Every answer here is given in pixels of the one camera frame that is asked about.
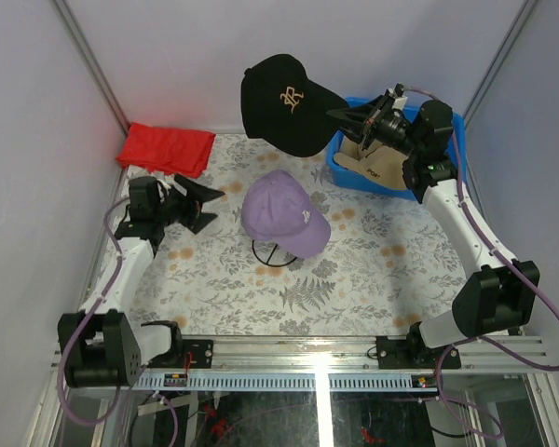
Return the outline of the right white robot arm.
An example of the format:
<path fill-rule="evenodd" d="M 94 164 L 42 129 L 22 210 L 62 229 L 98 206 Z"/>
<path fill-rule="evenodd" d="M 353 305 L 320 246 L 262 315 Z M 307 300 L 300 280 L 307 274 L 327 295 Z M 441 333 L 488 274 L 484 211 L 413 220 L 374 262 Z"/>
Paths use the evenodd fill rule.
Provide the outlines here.
<path fill-rule="evenodd" d="M 381 142 L 406 157 L 405 186 L 438 222 L 462 263 L 466 282 L 450 311 L 415 324 L 408 333 L 406 356 L 423 368 L 439 357 L 442 346 L 525 325 L 539 270 L 531 261 L 518 261 L 476 215 L 464 183 L 452 108 L 430 98 L 409 120 L 400 107 L 406 90 L 398 85 L 361 106 L 328 115 L 363 148 Z"/>

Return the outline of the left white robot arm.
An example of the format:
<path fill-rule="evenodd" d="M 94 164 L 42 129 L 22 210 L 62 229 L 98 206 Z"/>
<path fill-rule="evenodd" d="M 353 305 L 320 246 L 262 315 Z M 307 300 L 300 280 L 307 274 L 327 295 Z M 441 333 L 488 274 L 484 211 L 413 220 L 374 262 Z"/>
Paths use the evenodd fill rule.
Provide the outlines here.
<path fill-rule="evenodd" d="M 129 181 L 128 194 L 119 202 L 125 214 L 116 229 L 106 230 L 115 258 L 80 309 L 58 322 L 59 377 L 66 385 L 132 386 L 147 366 L 189 367 L 193 355 L 176 322 L 156 320 L 134 327 L 128 313 L 166 229 L 179 224 L 198 234 L 217 217 L 203 206 L 223 196 L 180 174 L 170 183 L 154 176 Z"/>

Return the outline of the black baseball cap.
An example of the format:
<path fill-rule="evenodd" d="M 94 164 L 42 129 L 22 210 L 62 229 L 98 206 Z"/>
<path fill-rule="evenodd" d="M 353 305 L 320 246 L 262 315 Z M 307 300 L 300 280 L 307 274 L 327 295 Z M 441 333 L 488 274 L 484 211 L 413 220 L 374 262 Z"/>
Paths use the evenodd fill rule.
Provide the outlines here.
<path fill-rule="evenodd" d="M 290 156 L 320 153 L 339 130 L 327 113 L 347 101 L 307 76 L 290 54 L 276 54 L 246 69 L 240 84 L 240 112 L 246 135 Z"/>

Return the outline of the purple baseball cap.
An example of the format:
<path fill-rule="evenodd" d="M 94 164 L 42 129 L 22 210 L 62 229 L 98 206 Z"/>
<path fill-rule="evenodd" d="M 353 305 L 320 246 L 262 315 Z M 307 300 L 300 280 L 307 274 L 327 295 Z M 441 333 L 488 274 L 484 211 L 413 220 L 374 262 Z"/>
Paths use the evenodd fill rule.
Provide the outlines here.
<path fill-rule="evenodd" d="M 302 259 L 323 252 L 331 236 L 329 222 L 307 191 L 283 169 L 270 171 L 249 187 L 240 220 L 250 239 L 273 242 Z"/>

